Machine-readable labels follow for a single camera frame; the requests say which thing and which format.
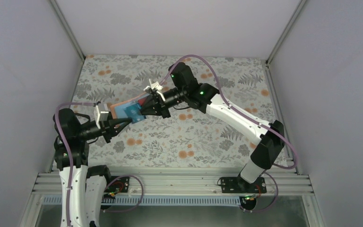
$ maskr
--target gray wall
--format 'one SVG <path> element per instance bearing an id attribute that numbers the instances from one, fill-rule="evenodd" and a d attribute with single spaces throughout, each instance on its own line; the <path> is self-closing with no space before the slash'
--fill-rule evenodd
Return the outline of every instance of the gray wall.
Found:
<path id="1" fill-rule="evenodd" d="M 80 66 L 47 0 L 0 0 L 0 227 L 19 225 Z"/>
<path id="2" fill-rule="evenodd" d="M 363 226 L 363 1 L 310 0 L 271 73 L 327 226 Z"/>
<path id="3" fill-rule="evenodd" d="M 84 53 L 264 59 L 300 0 L 57 2 Z"/>

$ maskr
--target black mounting plate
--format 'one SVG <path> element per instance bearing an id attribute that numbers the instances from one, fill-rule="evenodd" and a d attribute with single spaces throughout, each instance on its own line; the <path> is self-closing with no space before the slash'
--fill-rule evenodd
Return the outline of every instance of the black mounting plate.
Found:
<path id="1" fill-rule="evenodd" d="M 267 192 L 265 179 L 263 177 L 258 177 L 254 183 L 248 183 L 239 176 L 221 177 L 218 180 L 218 185 L 222 187 L 222 193 L 259 193 L 257 186 L 260 188 L 261 193 Z"/>
<path id="2" fill-rule="evenodd" d="M 113 181 L 116 177 L 118 176 L 111 176 L 111 180 L 109 181 L 109 183 L 111 181 Z M 122 177 L 119 180 L 115 181 L 115 182 L 122 182 L 123 183 L 123 189 L 122 189 L 122 193 L 127 193 L 129 191 L 129 183 L 130 183 L 130 177 Z M 105 192 L 115 192 L 116 189 L 120 189 L 120 185 L 119 184 L 115 184 L 113 183 L 111 186 L 109 186 Z"/>

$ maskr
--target metal corner post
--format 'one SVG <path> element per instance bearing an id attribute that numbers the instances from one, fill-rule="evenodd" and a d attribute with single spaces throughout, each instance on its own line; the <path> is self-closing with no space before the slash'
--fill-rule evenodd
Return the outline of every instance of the metal corner post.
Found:
<path id="1" fill-rule="evenodd" d="M 67 23 L 61 9 L 59 8 L 58 3 L 56 2 L 56 0 L 48 0 L 48 2 L 50 3 L 53 11 L 55 12 L 56 17 L 58 18 L 58 20 L 60 21 L 60 23 L 63 26 L 63 29 L 65 30 L 71 44 L 73 45 L 75 51 L 77 52 L 78 56 L 80 57 L 81 61 L 84 63 L 84 53 L 81 50 L 80 45 L 77 42 L 76 37 L 74 36 L 73 32 L 70 29 L 69 24 Z"/>
<path id="2" fill-rule="evenodd" d="M 275 46 L 273 47 L 268 59 L 267 59 L 267 64 L 269 65 L 274 57 L 276 56 L 277 51 L 279 50 L 280 46 L 282 45 L 283 41 L 285 40 L 285 38 L 287 37 L 287 35 L 289 34 L 290 30 L 292 29 L 294 23 L 296 22 L 297 18 L 299 17 L 300 13 L 303 11 L 305 3 L 307 2 L 307 0 L 301 0 L 298 5 L 297 8 L 295 9 L 292 17 L 290 18 L 289 22 L 287 23 L 285 29 L 283 30 L 283 33 L 281 34 L 281 36 L 279 37 L 279 39 L 277 40 Z"/>

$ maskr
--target black cable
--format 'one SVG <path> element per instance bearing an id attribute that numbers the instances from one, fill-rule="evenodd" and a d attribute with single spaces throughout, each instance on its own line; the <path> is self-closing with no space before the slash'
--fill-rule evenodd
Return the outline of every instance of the black cable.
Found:
<path id="1" fill-rule="evenodd" d="M 176 108 L 176 107 L 173 107 L 175 110 L 187 110 L 187 109 L 189 109 L 190 107 L 189 106 L 186 106 L 186 107 L 183 107 L 183 108 L 180 108 L 180 109 L 178 109 L 178 108 Z"/>
<path id="2" fill-rule="evenodd" d="M 92 143 L 97 142 L 98 138 L 99 138 L 99 137 L 97 137 L 95 140 L 93 140 L 92 142 L 89 142 L 89 143 L 87 143 L 87 144 L 92 144 Z"/>

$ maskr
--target table surface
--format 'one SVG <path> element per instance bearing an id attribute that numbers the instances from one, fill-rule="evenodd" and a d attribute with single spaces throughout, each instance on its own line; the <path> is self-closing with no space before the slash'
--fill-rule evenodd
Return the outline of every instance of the table surface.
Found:
<path id="1" fill-rule="evenodd" d="M 118 103 L 142 93 L 148 79 L 160 81 L 177 56 L 88 55 L 81 71 L 75 102 Z M 275 120 L 260 59 L 206 60 L 220 77 L 222 90 L 238 106 L 270 122 Z M 199 82 L 216 87 L 212 73 L 198 59 L 187 58 Z M 164 90 L 173 88 L 169 78 Z M 75 112 L 93 115 L 93 108 L 73 106 Z M 90 145 L 89 165 L 141 167 L 243 167 L 255 146 L 225 122 L 198 110 L 170 109 L 171 117 L 148 116 L 131 124 L 111 143 L 103 138 Z M 276 163 L 286 165 L 281 152 Z"/>

